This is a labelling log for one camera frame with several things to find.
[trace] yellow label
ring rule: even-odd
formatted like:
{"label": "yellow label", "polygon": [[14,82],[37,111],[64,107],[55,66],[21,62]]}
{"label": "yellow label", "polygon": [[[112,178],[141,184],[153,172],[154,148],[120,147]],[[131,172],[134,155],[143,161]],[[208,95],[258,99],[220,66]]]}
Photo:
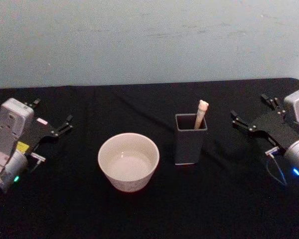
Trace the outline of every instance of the yellow label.
{"label": "yellow label", "polygon": [[21,141],[18,141],[18,144],[16,146],[17,150],[19,150],[21,153],[25,153],[26,150],[29,148],[29,145],[22,143]]}

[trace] white wall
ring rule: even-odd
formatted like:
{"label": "white wall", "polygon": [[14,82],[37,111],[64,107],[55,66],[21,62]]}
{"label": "white wall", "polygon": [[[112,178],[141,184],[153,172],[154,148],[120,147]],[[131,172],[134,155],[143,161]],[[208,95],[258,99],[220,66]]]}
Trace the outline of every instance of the white wall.
{"label": "white wall", "polygon": [[299,0],[0,0],[0,88],[294,77]]}

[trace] bowl rim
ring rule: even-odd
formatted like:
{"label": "bowl rim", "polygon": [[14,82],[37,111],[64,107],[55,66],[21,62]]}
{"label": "bowl rim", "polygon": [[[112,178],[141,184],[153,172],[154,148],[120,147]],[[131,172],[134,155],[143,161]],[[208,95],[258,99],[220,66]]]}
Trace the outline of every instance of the bowl rim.
{"label": "bowl rim", "polygon": [[[103,147],[105,146],[105,144],[106,144],[108,141],[113,140],[113,139],[116,138],[116,137],[121,137],[121,136],[123,136],[123,135],[127,135],[127,134],[128,134],[128,135],[136,135],[136,136],[145,138],[147,141],[150,142],[150,144],[152,144],[152,145],[154,146],[154,149],[155,149],[156,154],[157,154],[157,160],[156,160],[155,165],[154,165],[154,167],[152,168],[152,170],[151,170],[147,175],[145,175],[144,177],[139,178],[139,179],[137,179],[137,180],[121,180],[121,179],[117,179],[117,178],[115,178],[115,177],[113,177],[113,176],[110,176],[109,174],[107,174],[107,173],[105,172],[104,168],[102,168],[102,166],[101,166],[101,164],[100,164],[100,152],[101,152],[101,150],[103,149]],[[127,132],[127,133],[116,134],[116,135],[114,135],[114,136],[108,138],[108,139],[102,144],[102,146],[100,147],[99,152],[98,152],[98,164],[99,164],[99,167],[101,168],[102,172],[103,172],[106,176],[108,176],[108,177],[110,177],[110,178],[113,178],[114,180],[117,180],[117,181],[120,181],[120,182],[136,182],[136,181],[142,180],[142,179],[148,177],[149,175],[151,175],[151,174],[155,171],[155,169],[156,169],[157,166],[158,166],[158,163],[159,163],[159,150],[158,150],[157,145],[154,143],[153,140],[151,140],[150,138],[146,137],[145,135],[142,135],[142,134],[139,134],[139,133]]]}

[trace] black table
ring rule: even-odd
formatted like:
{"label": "black table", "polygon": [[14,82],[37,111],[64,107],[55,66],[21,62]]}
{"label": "black table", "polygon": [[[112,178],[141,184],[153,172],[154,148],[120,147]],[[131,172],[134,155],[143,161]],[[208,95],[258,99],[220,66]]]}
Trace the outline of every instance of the black table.
{"label": "black table", "polygon": [[[37,152],[47,161],[21,175],[0,198],[0,238],[299,238],[299,179],[280,159],[289,186],[265,171],[272,146],[232,128],[230,111],[247,120],[270,111],[260,94],[283,98],[296,79],[199,83],[48,87],[0,90],[10,97],[41,98],[36,116],[53,126],[73,115],[73,131]],[[210,104],[208,131],[198,164],[175,166],[176,113]],[[148,136],[160,151],[149,184],[122,193],[97,164],[109,137]]]}

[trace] white marker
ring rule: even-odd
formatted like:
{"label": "white marker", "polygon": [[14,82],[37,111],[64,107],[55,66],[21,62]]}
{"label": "white marker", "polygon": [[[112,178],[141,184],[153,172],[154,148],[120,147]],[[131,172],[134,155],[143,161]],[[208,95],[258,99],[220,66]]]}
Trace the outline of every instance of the white marker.
{"label": "white marker", "polygon": [[199,129],[201,122],[203,121],[204,115],[208,109],[209,104],[205,101],[200,100],[198,105],[197,117],[194,129]]}

